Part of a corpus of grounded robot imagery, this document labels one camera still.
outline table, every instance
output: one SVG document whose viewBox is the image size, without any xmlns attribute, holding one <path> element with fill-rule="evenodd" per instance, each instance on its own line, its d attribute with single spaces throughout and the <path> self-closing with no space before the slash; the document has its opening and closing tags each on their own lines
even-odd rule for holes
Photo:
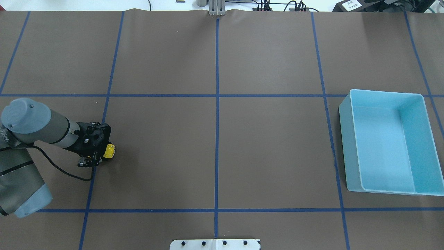
<svg viewBox="0 0 444 250">
<path fill-rule="evenodd" d="M 444 198 L 350 192 L 350 89 L 423 94 L 444 164 L 444 17 L 421 13 L 0 12 L 0 106 L 113 128 L 81 182 L 30 153 L 53 194 L 0 220 L 2 249 L 440 249 Z M 68 172 L 78 157 L 37 143 Z"/>
</svg>

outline light blue tray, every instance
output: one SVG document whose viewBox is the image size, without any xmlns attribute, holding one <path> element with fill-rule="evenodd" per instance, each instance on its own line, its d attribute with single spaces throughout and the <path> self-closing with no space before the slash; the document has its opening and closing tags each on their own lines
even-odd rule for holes
<svg viewBox="0 0 444 250">
<path fill-rule="evenodd" d="M 422 95 L 352 89 L 339 113 L 350 191 L 444 196 Z"/>
</svg>

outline white label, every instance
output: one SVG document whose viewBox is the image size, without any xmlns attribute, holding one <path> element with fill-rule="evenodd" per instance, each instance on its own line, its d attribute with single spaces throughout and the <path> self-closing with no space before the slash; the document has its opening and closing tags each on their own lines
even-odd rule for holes
<svg viewBox="0 0 444 250">
<path fill-rule="evenodd" d="M 342 4 L 347 11 L 354 10 L 356 8 L 361 7 L 362 5 L 358 2 L 358 0 L 350 0 Z"/>
</svg>

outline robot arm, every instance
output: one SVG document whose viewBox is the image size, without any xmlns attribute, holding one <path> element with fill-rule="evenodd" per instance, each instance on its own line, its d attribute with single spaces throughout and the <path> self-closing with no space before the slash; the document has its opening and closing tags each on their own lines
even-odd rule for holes
<svg viewBox="0 0 444 250">
<path fill-rule="evenodd" d="M 0 217 L 14 213 L 22 218 L 52 200 L 49 188 L 26 150 L 35 147 L 35 141 L 79 154 L 79 167 L 94 168 L 103 158 L 114 156 L 115 147 L 108 141 L 109 125 L 73 122 L 29 98 L 13 100 L 5 107 L 0 125 Z"/>
</svg>

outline grid line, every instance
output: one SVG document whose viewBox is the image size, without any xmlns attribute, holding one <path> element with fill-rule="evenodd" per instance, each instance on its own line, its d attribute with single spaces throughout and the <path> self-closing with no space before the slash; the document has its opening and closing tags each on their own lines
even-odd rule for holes
<svg viewBox="0 0 444 250">
<path fill-rule="evenodd" d="M 29 19 L 29 15 L 30 14 L 31 14 L 31 12 L 28 11 L 28 13 L 26 15 L 26 18 L 25 18 L 25 21 L 24 21 L 23 26 L 22 26 L 22 30 L 20 31 L 19 38 L 17 39 L 16 46 L 14 47 L 14 51 L 12 52 L 11 59 L 9 60 L 8 67 L 6 68 L 6 72 L 4 74 L 3 81 L 2 81 L 1 86 L 0 86 L 0 94 L 3 92 L 3 88 L 4 88 L 4 85 L 6 83 L 6 79 L 8 78 L 9 70 L 11 69 L 12 62 L 14 61 L 14 57 L 16 56 L 16 52 L 17 52 L 17 49 L 19 48 L 20 41 L 22 40 L 22 36 L 23 36 L 24 31 L 25 31 L 26 24 L 28 24 L 28 19 Z"/>
<path fill-rule="evenodd" d="M 105 119 L 106 119 L 106 116 L 107 116 L 108 102 L 109 102 L 109 99 L 110 99 L 112 80 L 113 80 L 114 69 L 115 69 L 115 62 L 117 60 L 117 52 L 119 50 L 120 34 L 122 32 L 122 25 L 123 25 L 123 18 L 124 18 L 124 16 L 125 16 L 125 11 L 122 11 L 122 15 L 120 17 L 119 33 L 117 34 L 117 41 L 116 41 L 115 50 L 114 50 L 114 58 L 113 58 L 112 67 L 111 67 L 110 80 L 109 80 L 109 84 L 108 84 L 107 99 L 105 101 L 105 106 L 103 108 L 102 123 L 105 123 Z M 87 222 L 88 222 L 89 208 L 90 208 L 90 205 L 91 205 L 91 197 L 92 197 L 92 190 L 93 190 L 93 187 L 94 187 L 94 179 L 95 179 L 96 170 L 97 170 L 97 168 L 94 168 L 94 173 L 93 173 L 92 180 L 91 180 L 91 183 L 90 183 L 90 186 L 89 186 L 88 199 L 87 199 L 86 210 L 85 210 L 85 216 L 83 218 L 82 233 L 80 235 L 79 250 L 82 250 L 82 248 L 83 248 L 83 241 L 85 239 L 86 225 L 87 225 Z"/>
<path fill-rule="evenodd" d="M 0 94 L 0 97 L 217 97 L 216 94 Z M 346 97 L 347 94 L 219 94 L 234 97 Z M 423 94 L 423 97 L 443 98 L 444 95 Z"/>
<path fill-rule="evenodd" d="M 219 222 L 219 18 L 216 19 L 216 145 L 214 163 L 214 238 L 218 237 Z"/>
<path fill-rule="evenodd" d="M 120 40 L 123 19 L 124 19 L 124 13 L 125 13 L 124 11 L 122 12 L 122 15 L 121 15 L 119 33 L 118 33 L 118 37 L 117 37 L 114 59 L 113 59 L 113 64 L 112 64 L 111 74 L 110 74 L 110 80 L 109 80 L 109 85 L 108 85 L 108 89 L 107 89 L 106 94 L 2 94 L 3 88 L 5 86 L 5 83 L 6 83 L 6 80 L 8 77 L 9 70 L 12 66 L 16 51 L 17 51 L 18 46 L 20 44 L 21 38 L 23 36 L 25 27 L 27 25 L 27 22 L 28 22 L 28 19 L 30 16 L 30 13 L 31 12 L 27 13 L 27 16 L 24 21 L 23 27 L 21 29 L 19 38 L 18 38 L 16 46 L 14 48 L 12 57 L 9 61 L 8 68 L 6 70 L 6 74 L 3 78 L 2 84 L 0 86 L 0 97 L 106 97 L 106 102 L 105 102 L 103 117 L 102 117 L 102 123 L 105 122 L 105 118 L 106 118 L 106 114 L 107 114 L 107 107 L 108 107 L 110 97 L 211 97 L 211 98 L 216 98 L 214 209 L 90 209 L 91 197 L 92 197 L 92 191 L 93 191 L 93 185 L 94 185 L 94 179 L 93 179 L 90 183 L 90 189 L 88 192 L 86 209 L 41 209 L 38 211 L 38 213 L 84 213 L 85 216 L 84 216 L 84 221 L 83 221 L 79 249 L 82 249 L 82 247 L 83 247 L 83 240 L 84 240 L 84 236 L 85 236 L 87 219 L 88 219 L 89 213 L 214 213 L 214 237 L 217 238 L 218 237 L 218 213 L 341 212 L 346 247 L 349 250 L 350 247 L 349 247 L 349 239 L 348 239 L 347 224 L 346 224 L 346 219 L 345 219 L 345 212 L 444 211 L 444 207 L 376 207 L 376 208 L 345 208 L 344 207 L 342 192 L 341 192 L 341 183 L 340 183 L 338 165 L 337 165 L 337 157 L 336 157 L 336 152 L 335 152 L 335 148 L 334 148 L 333 132 L 332 132 L 330 115 L 329 115 L 328 104 L 327 104 L 327 98 L 328 97 L 346 97 L 347 94 L 326 94 L 313 13 L 311 13 L 311 21 L 312 21 L 312 27 L 313 27 L 313 37 L 314 37 L 314 43 L 315 43 L 315 48 L 316 48 L 316 54 L 317 54 L 319 74 L 320 74 L 320 79 L 321 79 L 322 94 L 220 94 L 220 92 L 219 92 L 219 19 L 216 20 L 216 48 L 215 48 L 216 49 L 216 62 L 215 62 L 216 63 L 216 94 L 111 94 L 112 80 L 113 80 L 113 75 L 114 75 L 115 63 L 116 63 L 116 58 L 117 58 L 117 53 L 118 53 L 118 48 L 119 48 L 119 40 Z M 440 127 L 440 130 L 441 130 L 441 134 L 444 136 L 444 129 L 441 124 L 435 102 L 433 100 L 433 98 L 442 98 L 442 97 L 444 97 L 444 95 L 432 95 L 430 87 L 427 82 L 427 78 L 426 78 L 423 66 L 422 66 L 422 63 L 420 61 L 420 58 L 419 58 L 419 55 L 418 55 L 418 52 L 417 52 L 417 49 L 415 46 L 415 42 L 413 39 L 412 31 L 410 28 L 410 24 L 409 24 L 408 16 L 407 16 L 406 12 L 404 12 L 404 17 L 405 17 L 408 33 L 409 33 L 409 36 L 411 39 L 412 48 L 415 53 L 415 56 L 416 56 L 423 80 L 424 80 L 424 84 L 426 85 L 427 92 L 428 92 L 427 95 L 423 95 L 423 96 L 429 97 L 431 99 L 433 110 L 434 110 L 435 115 L 437 117 L 437 121 L 438 121 L 438 125 Z M 233 98 L 233 97 L 322 97 L 324 99 L 326 119 L 327 119 L 327 124 L 328 124 L 328 129 L 329 129 L 330 144 L 331 144 L 333 158 L 334 158 L 340 208 L 271 208 L 271 209 L 270 208 L 251 208 L 251 209 L 233 208 L 233 209 L 220 209 L 218 207 L 218 157 L 219 157 L 218 143 L 219 143 L 219 108 L 220 108 L 219 101 L 220 101 L 221 97 L 222 98 Z"/>
<path fill-rule="evenodd" d="M 314 22 L 313 13 L 310 12 L 310 15 L 311 15 L 311 23 L 313 26 L 313 37 L 314 37 L 314 45 L 316 47 L 316 56 L 317 56 L 317 65 L 319 68 L 319 77 L 321 79 L 322 94 L 323 94 L 323 98 L 324 98 L 325 115 L 327 116 L 327 125 L 329 128 L 330 146 L 331 146 L 332 153 L 333 153 L 334 167 L 335 167 L 335 171 L 336 171 L 336 185 L 337 185 L 337 192 L 338 192 L 338 196 L 339 196 L 339 205 L 341 206 L 341 216 L 342 216 L 342 226 L 344 229 L 345 246 L 346 246 L 347 250 L 350 250 L 349 234 L 347 231 L 347 221 L 345 219 L 344 203 L 342 200 L 341 180 L 339 178 L 339 170 L 337 167 L 336 151 L 334 148 L 333 132 L 332 132 L 332 126 L 331 126 L 331 122 L 330 122 L 330 113 L 329 113 L 329 108 L 328 108 L 328 103 L 327 103 L 327 97 L 325 95 L 325 84 L 324 84 L 324 75 L 322 74 L 321 56 L 319 54 L 319 46 L 318 46 L 317 36 L 316 36 L 316 25 Z"/>
<path fill-rule="evenodd" d="M 425 87 L 427 89 L 427 93 L 430 96 L 430 101 L 432 102 L 433 111 L 435 112 L 436 119 L 438 121 L 438 125 L 439 125 L 440 130 L 441 130 L 441 135 L 444 137 L 444 129 L 443 129 L 443 126 L 441 124 L 441 119 L 440 119 L 440 116 L 438 114 L 438 110 L 436 109 L 435 102 L 433 100 L 433 95 L 432 95 L 432 92 L 430 90 L 430 86 L 428 85 L 424 69 L 422 67 L 421 59 L 419 58 L 418 51 L 416 50 L 416 45 L 415 45 L 415 41 L 413 39 L 412 30 L 410 28 L 410 23 L 408 22 L 407 12 L 405 12 L 405 11 L 404 11 L 404 18 L 405 18 L 405 23 L 407 25 L 408 35 L 410 36 L 410 41 L 412 42 L 413 52 L 415 53 L 416 60 L 418 61 L 418 66 L 419 66 L 419 69 L 421 71 L 421 75 L 422 75 L 422 78 L 424 80 L 424 84 L 425 84 Z"/>
<path fill-rule="evenodd" d="M 444 207 L 357 207 L 344 208 L 345 212 L 444 211 Z M 91 213 L 214 213 L 213 208 L 188 209 L 89 209 Z M 219 213 L 322 213 L 341 212 L 341 208 L 218 208 Z M 85 213 L 86 209 L 40 209 L 37 213 Z"/>
</svg>

